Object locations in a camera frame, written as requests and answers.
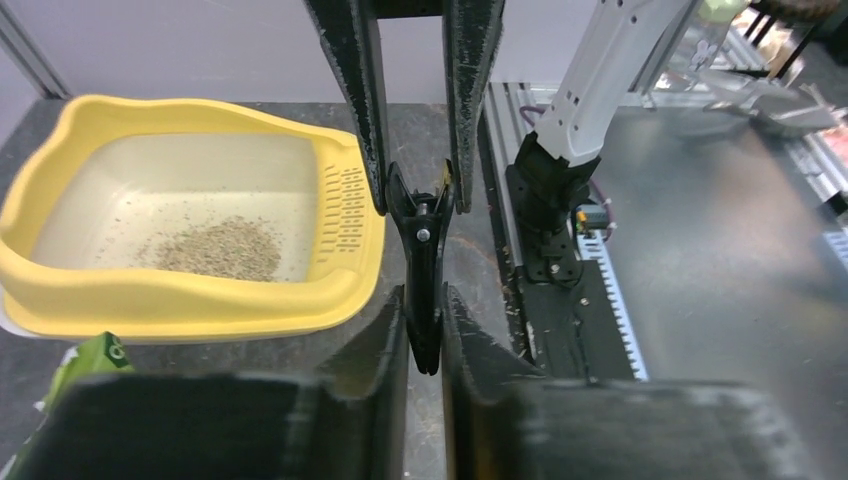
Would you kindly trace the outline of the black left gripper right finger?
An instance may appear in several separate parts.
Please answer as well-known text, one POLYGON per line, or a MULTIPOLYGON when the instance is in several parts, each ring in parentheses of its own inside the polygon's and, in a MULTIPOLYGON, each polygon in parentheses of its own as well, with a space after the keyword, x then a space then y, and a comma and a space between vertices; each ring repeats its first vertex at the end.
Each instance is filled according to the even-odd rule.
POLYGON ((525 473, 517 385, 545 374, 503 346, 443 287, 442 367, 450 479, 520 479, 525 473))

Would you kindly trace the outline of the black bag clip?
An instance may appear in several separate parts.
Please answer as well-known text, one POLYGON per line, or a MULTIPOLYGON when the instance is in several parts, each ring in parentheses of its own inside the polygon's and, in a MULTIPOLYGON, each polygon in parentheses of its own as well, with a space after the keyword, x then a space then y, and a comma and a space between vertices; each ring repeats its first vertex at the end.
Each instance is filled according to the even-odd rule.
POLYGON ((409 344, 418 371, 434 375, 441 358, 444 249, 456 197, 451 164, 445 164, 442 187, 433 194, 409 190, 394 162, 385 195, 406 262, 403 318, 409 344))

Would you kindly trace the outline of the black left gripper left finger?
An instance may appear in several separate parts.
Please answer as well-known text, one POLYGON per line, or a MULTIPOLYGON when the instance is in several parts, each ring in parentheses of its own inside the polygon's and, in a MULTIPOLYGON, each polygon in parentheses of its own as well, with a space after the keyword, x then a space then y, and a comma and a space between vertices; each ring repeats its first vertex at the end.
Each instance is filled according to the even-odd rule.
POLYGON ((403 476, 408 341, 404 288, 317 367, 322 393, 314 426, 316 479, 403 476))

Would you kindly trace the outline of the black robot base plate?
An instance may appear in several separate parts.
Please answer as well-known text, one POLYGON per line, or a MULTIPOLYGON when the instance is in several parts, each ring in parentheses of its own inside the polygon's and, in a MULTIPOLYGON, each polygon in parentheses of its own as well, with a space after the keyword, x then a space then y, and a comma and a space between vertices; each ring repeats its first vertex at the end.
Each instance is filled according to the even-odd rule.
POLYGON ((579 235, 605 241, 611 225, 591 182, 539 197, 494 121, 481 120, 478 139, 513 350, 554 377, 637 380, 599 266, 578 250, 579 235))

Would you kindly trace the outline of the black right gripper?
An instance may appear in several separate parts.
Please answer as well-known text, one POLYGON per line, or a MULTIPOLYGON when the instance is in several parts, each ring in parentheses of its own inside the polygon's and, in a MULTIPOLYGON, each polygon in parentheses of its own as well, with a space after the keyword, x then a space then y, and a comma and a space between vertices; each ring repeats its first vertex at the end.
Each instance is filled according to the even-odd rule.
POLYGON ((477 127, 502 34, 504 0, 306 0, 325 58, 349 106, 375 210, 387 213, 389 164, 379 19, 442 16, 455 211, 471 210, 477 127))

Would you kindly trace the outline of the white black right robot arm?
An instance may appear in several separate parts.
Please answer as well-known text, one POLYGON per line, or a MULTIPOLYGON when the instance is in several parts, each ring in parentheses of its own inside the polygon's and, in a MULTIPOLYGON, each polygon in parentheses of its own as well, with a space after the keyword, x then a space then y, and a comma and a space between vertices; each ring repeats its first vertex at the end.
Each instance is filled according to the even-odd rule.
MULTIPOLYGON (((536 124, 537 144, 575 168, 600 153, 619 102, 672 19, 681 1, 594 1, 549 109, 536 124)), ((395 205, 388 192, 389 135, 382 69, 381 18, 407 18, 407 1, 383 9, 379 1, 308 1, 305 4, 324 55, 351 108, 376 211, 395 205)), ((442 19, 450 160, 457 213, 471 208, 476 124, 503 27, 502 1, 444 1, 442 19)))

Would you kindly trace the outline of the green cat litter bag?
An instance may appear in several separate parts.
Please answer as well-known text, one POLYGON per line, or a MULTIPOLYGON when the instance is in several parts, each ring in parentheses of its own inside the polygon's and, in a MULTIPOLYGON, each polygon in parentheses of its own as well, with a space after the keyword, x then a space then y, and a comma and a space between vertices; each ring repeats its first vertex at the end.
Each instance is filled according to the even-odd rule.
POLYGON ((46 424, 58 401, 72 386, 93 375, 123 374, 134 371, 135 368, 128 357, 125 346, 120 338, 111 332, 103 332, 69 348, 54 371, 47 393, 34 404, 34 408, 42 414, 41 422, 23 442, 20 449, 3 466, 1 478, 22 478, 18 473, 20 466, 28 456, 31 447, 40 434, 40 430, 46 424))

